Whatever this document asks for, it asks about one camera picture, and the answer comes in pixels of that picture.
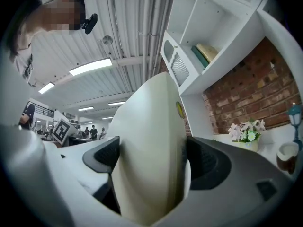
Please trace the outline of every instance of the blue lamp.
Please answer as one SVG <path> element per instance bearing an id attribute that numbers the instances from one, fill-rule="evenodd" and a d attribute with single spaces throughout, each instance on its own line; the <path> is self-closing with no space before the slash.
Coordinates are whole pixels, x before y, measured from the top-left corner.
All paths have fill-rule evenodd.
<path id="1" fill-rule="evenodd" d="M 299 150 L 302 149 L 302 141 L 299 140 L 298 137 L 298 128 L 301 123 L 301 115 L 302 115 L 302 110 L 300 105 L 296 105 L 293 103 L 293 106 L 287 111 L 287 114 L 290 119 L 290 124 L 294 126 L 295 128 L 295 133 L 294 133 L 294 140 L 293 142 L 297 143 L 299 145 Z"/>

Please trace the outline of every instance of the brick wall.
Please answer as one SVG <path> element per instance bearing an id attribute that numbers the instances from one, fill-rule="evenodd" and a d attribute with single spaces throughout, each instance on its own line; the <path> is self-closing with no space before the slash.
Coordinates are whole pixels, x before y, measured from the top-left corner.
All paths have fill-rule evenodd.
<path id="1" fill-rule="evenodd" d="M 286 111 L 301 103 L 288 65 L 267 38 L 202 97 L 215 134 L 249 119 L 264 119 L 267 129 L 288 124 Z"/>
<path id="2" fill-rule="evenodd" d="M 160 73 L 161 72 L 167 72 L 167 73 L 169 73 L 169 71 L 168 71 L 168 69 L 167 69 L 167 67 L 166 67 L 166 64 L 165 64 L 165 62 L 164 62 L 164 60 L 162 59 L 161 60 L 161 63 L 160 63 Z M 190 131 L 190 128 L 189 128 L 189 125 L 188 125 L 188 120 L 187 120 L 187 116 L 186 116 L 186 113 L 185 113 L 185 111 L 184 111 L 184 107 L 183 107 L 183 105 L 182 105 L 182 111 L 183 111 L 183 114 L 184 114 L 184 124 L 185 124 L 185 131 L 186 131 L 186 135 L 187 136 L 191 136 L 191 131 Z"/>

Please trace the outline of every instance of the black railing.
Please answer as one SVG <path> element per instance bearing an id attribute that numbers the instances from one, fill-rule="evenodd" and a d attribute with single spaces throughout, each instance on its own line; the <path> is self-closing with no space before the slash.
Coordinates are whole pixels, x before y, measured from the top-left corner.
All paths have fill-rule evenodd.
<path id="1" fill-rule="evenodd" d="M 44 107 L 42 107 L 38 104 L 34 104 L 34 105 L 35 105 L 35 112 L 36 113 L 53 118 L 53 112 L 54 112 L 53 110 L 50 110 L 48 108 L 44 108 Z"/>
<path id="2" fill-rule="evenodd" d="M 69 119 L 75 119 L 76 115 L 71 113 L 63 113 L 63 115 L 69 120 Z"/>

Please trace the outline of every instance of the fluorescent light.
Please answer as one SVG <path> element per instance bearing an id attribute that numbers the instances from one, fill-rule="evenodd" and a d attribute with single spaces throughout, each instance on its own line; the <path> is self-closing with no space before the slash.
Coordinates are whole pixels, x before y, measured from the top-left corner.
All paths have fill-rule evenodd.
<path id="1" fill-rule="evenodd" d="M 45 93 L 47 90 L 51 89 L 51 88 L 54 87 L 54 86 L 55 86 L 55 84 L 52 83 L 52 82 L 50 82 L 50 83 L 47 84 L 45 87 L 43 87 L 43 88 L 39 91 L 39 93 L 43 94 L 43 93 Z"/>
<path id="2" fill-rule="evenodd" d="M 93 109 L 94 107 L 87 107 L 87 108 L 79 108 L 78 111 L 84 111 L 84 110 L 89 110 Z"/>
<path id="3" fill-rule="evenodd" d="M 112 61 L 110 58 L 102 59 L 99 61 L 90 62 L 88 64 L 79 66 L 75 69 L 70 70 L 70 73 L 73 76 L 76 76 L 78 74 L 84 73 L 86 71 L 95 70 L 98 68 L 106 67 L 106 66 L 112 66 Z"/>
<path id="4" fill-rule="evenodd" d="M 108 104 L 109 106 L 114 106 L 114 105 L 120 105 L 120 104 L 124 104 L 126 101 L 122 101 L 122 102 L 117 102 L 117 103 L 110 103 Z"/>

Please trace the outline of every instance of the yellow vase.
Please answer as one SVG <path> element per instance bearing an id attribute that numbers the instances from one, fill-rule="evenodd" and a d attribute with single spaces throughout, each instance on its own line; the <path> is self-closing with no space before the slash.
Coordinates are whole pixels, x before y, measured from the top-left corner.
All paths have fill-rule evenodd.
<path id="1" fill-rule="evenodd" d="M 253 142 L 239 142 L 239 147 L 247 150 L 251 150 L 254 152 L 258 151 L 258 141 L 254 140 Z"/>

